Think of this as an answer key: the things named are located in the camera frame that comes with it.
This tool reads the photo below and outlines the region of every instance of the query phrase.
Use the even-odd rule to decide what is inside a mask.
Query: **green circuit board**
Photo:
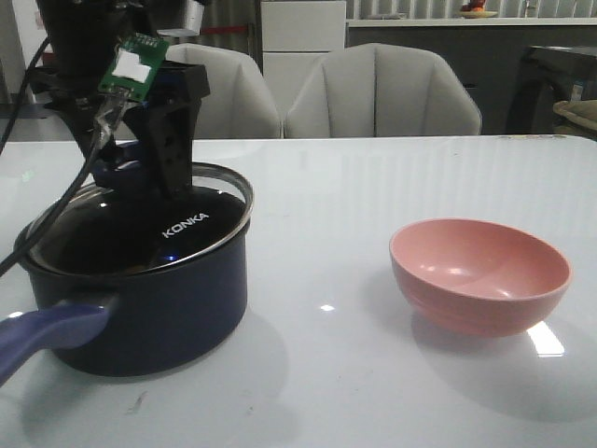
[[[158,68],[164,60],[168,47],[168,42],[163,39],[135,33],[122,42],[119,48],[139,56],[139,64],[149,67],[147,78],[145,81],[139,82],[129,77],[113,75],[118,61],[118,58],[115,58],[105,72],[98,90],[105,93],[114,93],[118,88],[126,89],[129,91],[130,100],[142,102],[158,73]]]

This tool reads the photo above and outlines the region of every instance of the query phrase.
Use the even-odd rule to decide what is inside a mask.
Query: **bowl rim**
[[[465,293],[465,292],[460,292],[460,291],[456,291],[454,289],[448,288],[448,287],[444,287],[442,285],[438,285],[437,283],[434,282],[430,282],[429,280],[425,280],[423,279],[421,276],[417,275],[416,273],[414,273],[413,271],[411,271],[410,269],[407,269],[404,264],[402,264],[401,262],[398,261],[398,256],[395,253],[394,250],[394,245],[395,245],[395,241],[398,238],[398,236],[412,228],[427,222],[438,222],[438,221],[466,221],[466,222],[476,222],[479,224],[484,224],[484,225],[492,225],[495,227],[499,227],[502,229],[506,229],[508,231],[514,231],[518,234],[524,235],[528,238],[532,238],[534,240],[536,240],[537,242],[539,242],[540,244],[546,246],[548,249],[550,249],[553,253],[555,253],[558,257],[560,257],[560,259],[562,259],[562,261],[564,262],[568,273],[566,275],[566,278],[563,282],[561,282],[557,287],[554,287],[552,289],[550,289],[549,291],[543,292],[541,294],[534,294],[534,295],[529,295],[529,296],[524,296],[524,297],[518,297],[518,298],[508,298],[508,297],[492,297],[492,296],[481,296],[481,295],[473,295],[473,294],[469,294],[469,293]],[[436,289],[439,289],[441,291],[445,291],[448,292],[450,294],[457,294],[461,297],[464,298],[468,298],[468,299],[472,299],[472,300],[477,300],[477,301],[500,301],[500,302],[515,302],[515,301],[536,301],[539,299],[542,299],[544,297],[546,297],[547,295],[560,295],[563,294],[563,292],[570,286],[570,283],[572,282],[573,276],[574,276],[574,272],[573,272],[573,268],[572,268],[572,263],[570,263],[570,260],[563,254],[563,252],[561,250],[559,250],[558,248],[556,248],[554,245],[548,243],[547,241],[529,233],[528,231],[522,231],[521,229],[518,229],[516,227],[512,227],[512,226],[508,226],[505,224],[501,224],[499,222],[495,222],[495,221],[490,221],[490,220],[485,220],[485,219],[476,219],[476,218],[470,218],[470,217],[430,217],[427,219],[421,219],[418,221],[414,221],[411,222],[403,227],[401,227],[400,229],[398,229],[397,231],[394,232],[394,234],[392,235],[392,237],[390,238],[390,243],[389,243],[389,248],[390,248],[390,256],[392,257],[392,262],[395,263],[397,266],[400,267],[400,269],[402,269],[403,271],[405,271],[406,273],[408,273],[410,276],[416,278],[418,281],[425,283],[427,285],[429,285],[430,287],[434,287]]]

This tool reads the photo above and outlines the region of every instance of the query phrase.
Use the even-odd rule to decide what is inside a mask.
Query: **chair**
[[[203,64],[209,96],[203,98],[195,138],[279,138],[282,122],[257,64],[244,53],[198,44],[172,45],[166,59]]]
[[[437,54],[365,44],[314,63],[284,126],[287,138],[468,135],[481,116]]]

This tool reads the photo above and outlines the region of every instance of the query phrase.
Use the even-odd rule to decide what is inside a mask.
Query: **glass lid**
[[[253,191],[241,175],[207,163],[193,164],[192,184],[172,200],[125,200],[89,185],[29,257],[55,273],[114,275],[153,271],[211,252],[244,229]]]

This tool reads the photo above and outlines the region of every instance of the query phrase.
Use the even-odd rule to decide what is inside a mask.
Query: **pot handle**
[[[0,386],[38,350],[88,343],[102,332],[108,317],[108,308],[87,303],[9,316],[0,322]]]

